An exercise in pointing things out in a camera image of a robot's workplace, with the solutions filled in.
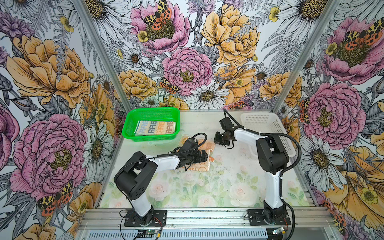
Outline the green plastic basket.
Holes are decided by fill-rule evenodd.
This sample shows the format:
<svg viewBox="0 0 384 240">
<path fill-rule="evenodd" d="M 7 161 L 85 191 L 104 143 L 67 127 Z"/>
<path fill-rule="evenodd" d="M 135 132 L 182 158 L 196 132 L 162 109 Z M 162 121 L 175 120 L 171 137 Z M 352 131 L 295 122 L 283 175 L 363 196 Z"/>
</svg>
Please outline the green plastic basket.
<svg viewBox="0 0 384 240">
<path fill-rule="evenodd" d="M 175 122 L 175 130 L 172 133 L 164 133 L 159 135 L 139 135 L 138 132 L 140 121 L 147 121 L 149 124 L 152 122 Z M 122 130 L 122 135 L 124 138 L 134 142 L 173 140 L 180 132 L 180 128 L 181 112 L 177 108 L 163 107 L 135 109 L 127 114 L 126 121 Z"/>
</svg>

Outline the white plastic basket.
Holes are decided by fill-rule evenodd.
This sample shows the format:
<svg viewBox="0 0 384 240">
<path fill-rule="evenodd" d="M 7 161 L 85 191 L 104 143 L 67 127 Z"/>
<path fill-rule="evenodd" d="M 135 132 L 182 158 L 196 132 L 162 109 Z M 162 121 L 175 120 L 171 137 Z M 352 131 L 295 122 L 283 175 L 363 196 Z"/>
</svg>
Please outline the white plastic basket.
<svg viewBox="0 0 384 240">
<path fill-rule="evenodd" d="M 247 129 L 260 133 L 283 133 L 287 134 L 281 120 L 274 113 L 247 112 L 241 114 L 241 124 Z M 280 137 L 289 157 L 296 156 L 296 149 L 289 138 Z M 249 147 L 253 159 L 257 159 L 256 147 Z"/>
</svg>

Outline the striped rabbit text towel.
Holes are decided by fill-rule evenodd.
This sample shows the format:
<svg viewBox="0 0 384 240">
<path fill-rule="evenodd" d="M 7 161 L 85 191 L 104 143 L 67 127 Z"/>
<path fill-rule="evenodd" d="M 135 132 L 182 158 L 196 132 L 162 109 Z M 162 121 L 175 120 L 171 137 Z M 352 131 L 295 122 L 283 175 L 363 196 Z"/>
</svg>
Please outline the striped rabbit text towel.
<svg viewBox="0 0 384 240">
<path fill-rule="evenodd" d="M 135 130 L 136 136 L 170 135 L 176 130 L 176 122 L 172 121 L 139 121 Z"/>
</svg>

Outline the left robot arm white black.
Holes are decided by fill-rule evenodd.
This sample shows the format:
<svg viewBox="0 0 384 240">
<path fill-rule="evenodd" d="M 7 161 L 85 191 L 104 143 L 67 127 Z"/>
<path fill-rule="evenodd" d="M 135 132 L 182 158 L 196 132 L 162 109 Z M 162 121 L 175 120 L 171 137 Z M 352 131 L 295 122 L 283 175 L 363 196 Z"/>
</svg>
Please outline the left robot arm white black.
<svg viewBox="0 0 384 240">
<path fill-rule="evenodd" d="M 155 219 L 154 207 L 149 202 L 146 190 L 158 172 L 177 170 L 187 171 L 193 164 L 204 163 L 209 154 L 199 150 L 201 145 L 195 138 L 188 138 L 181 147 L 163 155 L 147 156 L 135 152 L 116 173 L 114 183 L 118 190 L 130 202 L 133 213 L 127 219 L 136 225 L 147 226 Z"/>
</svg>

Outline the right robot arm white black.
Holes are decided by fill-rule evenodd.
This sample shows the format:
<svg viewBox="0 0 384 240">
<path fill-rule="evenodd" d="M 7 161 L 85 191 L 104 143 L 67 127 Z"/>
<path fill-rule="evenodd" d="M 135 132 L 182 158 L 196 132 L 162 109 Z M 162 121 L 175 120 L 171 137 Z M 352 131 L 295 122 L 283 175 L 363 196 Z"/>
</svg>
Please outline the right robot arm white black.
<svg viewBox="0 0 384 240">
<path fill-rule="evenodd" d="M 220 120 L 223 132 L 216 132 L 214 143 L 229 146 L 235 141 L 247 144 L 257 151 L 259 164 L 265 171 L 267 194 L 264 200 L 263 220 L 275 224 L 286 215 L 283 203 L 282 171 L 287 168 L 289 155 L 281 137 L 290 138 L 283 133 L 259 133 L 240 125 L 234 125 L 230 117 Z"/>
</svg>

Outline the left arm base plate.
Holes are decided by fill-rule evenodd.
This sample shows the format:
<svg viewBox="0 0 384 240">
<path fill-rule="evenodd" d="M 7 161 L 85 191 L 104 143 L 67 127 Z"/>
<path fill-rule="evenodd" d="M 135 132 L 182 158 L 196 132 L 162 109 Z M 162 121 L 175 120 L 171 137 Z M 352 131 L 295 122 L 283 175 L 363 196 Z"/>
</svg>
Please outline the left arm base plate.
<svg viewBox="0 0 384 240">
<path fill-rule="evenodd" d="M 164 227 L 167 222 L 166 210 L 150 210 L 140 217 L 136 212 L 128 212 L 124 220 L 125 227 Z"/>
</svg>

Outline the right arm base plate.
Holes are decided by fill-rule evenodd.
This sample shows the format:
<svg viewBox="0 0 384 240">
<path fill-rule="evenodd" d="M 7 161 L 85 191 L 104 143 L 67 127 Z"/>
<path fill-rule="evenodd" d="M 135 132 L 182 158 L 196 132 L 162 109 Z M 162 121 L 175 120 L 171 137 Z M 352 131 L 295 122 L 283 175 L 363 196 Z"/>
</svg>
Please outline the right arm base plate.
<svg viewBox="0 0 384 240">
<path fill-rule="evenodd" d="M 281 215 L 273 217 L 272 214 L 266 214 L 264 209 L 248 209 L 248 221 L 251 226 L 290 226 L 291 219 L 287 212 L 284 210 Z"/>
</svg>

